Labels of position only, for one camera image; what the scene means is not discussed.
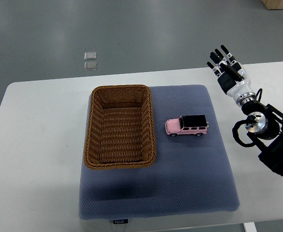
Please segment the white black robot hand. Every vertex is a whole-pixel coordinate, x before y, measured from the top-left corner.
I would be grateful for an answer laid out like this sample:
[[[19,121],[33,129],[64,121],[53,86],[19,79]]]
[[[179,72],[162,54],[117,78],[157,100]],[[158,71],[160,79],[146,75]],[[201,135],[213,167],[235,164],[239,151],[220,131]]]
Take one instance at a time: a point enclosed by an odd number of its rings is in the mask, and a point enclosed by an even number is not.
[[[217,67],[213,66],[209,61],[207,65],[217,76],[222,91],[233,98],[238,106],[243,106],[245,103],[255,100],[255,92],[250,87],[251,80],[244,67],[239,62],[235,62],[234,56],[223,44],[221,49],[226,54],[229,62],[234,64],[229,65],[228,60],[216,48],[214,52],[210,53],[210,59]]]

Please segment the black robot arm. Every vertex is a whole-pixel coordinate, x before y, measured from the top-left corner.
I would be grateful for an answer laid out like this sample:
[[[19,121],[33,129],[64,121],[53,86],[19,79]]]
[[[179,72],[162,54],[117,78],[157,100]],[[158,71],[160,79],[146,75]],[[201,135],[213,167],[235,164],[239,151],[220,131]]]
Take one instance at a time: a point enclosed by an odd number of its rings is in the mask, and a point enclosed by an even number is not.
[[[247,116],[235,123],[234,140],[243,147],[257,146],[261,151],[260,161],[283,177],[283,113],[270,104],[261,103],[263,90],[251,89],[247,72],[224,45],[211,52],[210,59],[207,64],[222,91],[233,98]]]

